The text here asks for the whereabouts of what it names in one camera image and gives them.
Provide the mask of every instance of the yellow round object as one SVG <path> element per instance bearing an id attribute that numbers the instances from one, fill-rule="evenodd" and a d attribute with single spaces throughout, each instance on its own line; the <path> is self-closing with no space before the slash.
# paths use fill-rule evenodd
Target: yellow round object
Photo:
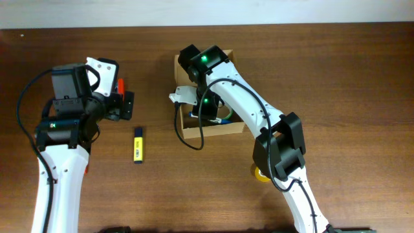
<path id="1" fill-rule="evenodd" d="M 261 182 L 269 182 L 270 179 L 266 177 L 266 175 L 263 175 L 258 167 L 254 170 L 254 176 L 256 179 L 258 179 Z"/>

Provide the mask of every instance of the yellow marker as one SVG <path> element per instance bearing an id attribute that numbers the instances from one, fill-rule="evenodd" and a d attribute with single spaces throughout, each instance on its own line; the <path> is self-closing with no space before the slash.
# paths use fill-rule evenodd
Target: yellow marker
<path id="1" fill-rule="evenodd" d="M 134 137 L 134 163 L 142 164 L 142 157 L 144 156 L 142 151 L 142 128 L 135 128 Z"/>

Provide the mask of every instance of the white panel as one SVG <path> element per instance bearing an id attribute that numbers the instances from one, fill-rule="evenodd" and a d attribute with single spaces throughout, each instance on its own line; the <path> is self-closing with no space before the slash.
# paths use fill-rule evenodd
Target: white panel
<path id="1" fill-rule="evenodd" d="M 1 0 L 0 28 L 414 21 L 414 0 Z"/>

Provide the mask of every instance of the open box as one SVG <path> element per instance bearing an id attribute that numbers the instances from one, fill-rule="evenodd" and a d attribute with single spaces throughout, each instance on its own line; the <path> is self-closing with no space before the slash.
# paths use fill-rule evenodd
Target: open box
<path id="1" fill-rule="evenodd" d="M 233 50 L 224 50 L 223 51 L 234 63 L 237 68 L 237 62 L 235 60 L 235 56 Z M 175 72 L 175 83 L 178 86 L 185 86 L 189 85 L 192 87 L 196 87 L 197 84 L 191 82 L 188 78 L 188 74 L 186 71 L 180 66 L 178 61 L 179 55 L 175 55 L 174 59 L 174 72 Z M 197 118 L 193 118 L 189 116 L 189 112 L 193 109 L 193 106 L 190 104 L 181 104 L 180 106 L 180 128 L 182 132 L 182 136 L 184 139 L 192 139 L 200 137 L 200 129 L 199 129 L 199 121 Z M 227 107 L 220 107 L 217 113 L 217 117 L 224 118 L 230 113 L 230 110 Z M 241 120 L 239 115 L 236 112 L 233 112 L 233 115 L 229 118 L 232 123 L 229 124 L 219 124 L 215 125 L 213 123 L 209 123 L 205 120 L 202 121 L 203 127 L 202 132 L 205 137 L 208 136 L 216 136 L 216 135 L 226 135 L 231 133 L 241 133 L 243 132 L 243 128 L 245 127 L 245 123 Z"/>

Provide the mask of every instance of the wire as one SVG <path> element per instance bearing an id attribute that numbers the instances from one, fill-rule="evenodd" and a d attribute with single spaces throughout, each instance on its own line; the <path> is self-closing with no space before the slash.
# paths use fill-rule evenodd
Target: wire
<path id="1" fill-rule="evenodd" d="M 264 114 L 265 114 L 265 118 L 266 118 L 266 120 L 267 120 L 267 125 L 268 125 L 268 132 L 269 132 L 269 135 L 268 135 L 268 138 L 267 138 L 267 166 L 268 166 L 268 172 L 269 172 L 269 174 L 270 174 L 270 180 L 272 181 L 272 183 L 273 183 L 273 185 L 280 191 L 280 192 L 289 192 L 289 190 L 293 187 L 293 184 L 294 183 L 298 183 L 299 184 L 299 186 L 301 187 L 301 189 L 302 189 L 302 191 L 303 191 L 303 193 L 305 194 L 305 197 L 307 198 L 307 200 L 308 200 L 308 203 L 309 203 L 309 206 L 310 206 L 310 212 L 311 212 L 311 214 L 312 214 L 312 220 L 313 220 L 313 225 L 314 225 L 314 229 L 315 229 L 315 233 L 318 233 L 318 228 L 317 228 L 317 226 L 316 226 L 316 215 L 315 215 L 315 211 L 314 211 L 314 208 L 313 208 L 313 205 L 312 205 L 312 201 L 311 201 L 311 199 L 310 199 L 310 197 L 309 197 L 309 195 L 308 195 L 308 193 L 306 192 L 306 190 L 305 190 L 305 187 L 302 185 L 302 181 L 300 181 L 300 180 L 298 180 L 298 179 L 293 179 L 293 181 L 289 184 L 289 187 L 288 188 L 286 188 L 286 189 L 282 189 L 277 183 L 276 183 L 276 181 L 274 180 L 274 176 L 273 176 L 273 174 L 272 174 L 272 168 L 271 168 L 271 166 L 270 166 L 270 143 L 271 143 L 271 140 L 272 140 L 272 137 L 273 137 L 273 133 L 272 133 L 272 124 L 270 123 L 270 117 L 269 117 L 269 114 L 267 113 L 267 110 L 266 110 L 266 107 L 265 107 L 265 105 L 263 104 L 263 102 L 260 100 L 260 98 L 252 91 L 252 90 L 250 90 L 249 88 L 247 88 L 247 87 L 245 87 L 243 84 L 240 84 L 239 82 L 237 82 L 236 80 L 232 80 L 232 79 L 229 79 L 229 78 L 219 78 L 219 79 L 217 79 L 217 80 L 214 80 L 212 83 L 210 83 L 208 86 L 207 86 L 207 88 L 206 88 L 206 90 L 205 90 L 205 92 L 204 92 L 204 94 L 202 95 L 202 97 L 201 97 L 201 99 L 200 99 L 200 107 L 199 107 L 199 116 L 201 116 L 201 107 L 202 107 L 202 103 L 203 103 L 203 100 L 204 100 L 204 98 L 205 98 L 205 96 L 206 96 L 206 94 L 207 94 L 207 92 L 210 90 L 210 88 L 214 85 L 214 84 L 216 84 L 216 83 L 218 83 L 218 82 L 231 82 L 232 83 L 232 85 L 238 85 L 239 87 L 241 87 L 242 89 L 244 89 L 245 91 L 247 91 L 249 94 L 251 94 L 255 99 L 256 99 L 256 101 L 259 103 L 259 105 L 260 105 L 260 107 L 262 108 L 262 110 L 263 110 L 263 112 L 264 112 Z M 200 132 L 201 132 L 201 135 L 202 135 L 202 127 L 201 127 L 201 117 L 199 117 L 199 126 L 200 126 Z"/>
<path id="2" fill-rule="evenodd" d="M 188 144 L 187 142 L 185 142 L 185 141 L 181 138 L 181 136 L 180 136 L 180 134 L 179 134 L 179 131 L 178 131 L 178 129 L 177 129 L 177 113 L 179 112 L 179 109 L 180 109 L 181 103 L 175 102 L 174 104 L 175 104 L 174 130 L 175 130 L 175 133 L 177 134 L 177 137 L 180 139 L 180 141 L 181 141 L 184 145 L 188 146 L 189 148 L 191 148 L 191 149 L 193 149 L 193 150 L 202 150 L 202 148 L 204 147 L 204 135 L 203 135 L 203 133 L 202 133 L 201 120 L 199 121 L 200 137 L 201 137 L 201 145 L 200 145 L 200 147 L 199 147 L 199 148 L 196 148 L 196 147 L 194 147 L 194 146 L 192 146 L 192 145 Z"/>
<path id="3" fill-rule="evenodd" d="M 20 93 L 19 96 L 19 100 L 17 101 L 17 106 L 16 106 L 16 118 L 17 118 L 17 123 L 19 124 L 21 130 L 25 133 L 25 135 L 27 136 L 30 145 L 32 146 L 32 149 L 34 151 L 34 153 L 36 154 L 36 156 L 38 157 L 38 159 L 40 160 L 40 162 L 42 163 L 42 165 L 45 167 L 46 172 L 47 172 L 47 176 L 48 176 L 48 184 L 49 184 L 49 200 L 47 203 L 47 209 L 46 209 L 46 214 L 45 214 L 45 222 L 43 224 L 43 233 L 47 233 L 47 228 L 49 225 L 49 219 L 50 219 L 50 212 L 52 210 L 52 202 L 53 202 L 53 186 L 54 186 L 54 179 L 53 179 L 53 175 L 52 172 L 45 160 L 45 158 L 43 158 L 43 156 L 40 154 L 39 150 L 37 149 L 34 140 L 32 138 L 32 136 L 30 135 L 30 133 L 28 133 L 28 131 L 25 129 L 25 127 L 23 126 L 23 124 L 21 123 L 20 120 L 20 104 L 21 104 L 21 99 L 23 98 L 23 95 L 26 93 L 27 89 L 33 84 L 35 83 L 38 79 L 40 79 L 42 76 L 44 76 L 45 74 L 49 73 L 50 71 L 52 71 L 52 69 L 49 69 L 47 71 L 43 71 L 41 74 L 37 75 L 34 79 L 32 79 L 32 81 L 30 81 L 26 87 L 22 90 L 22 92 Z"/>

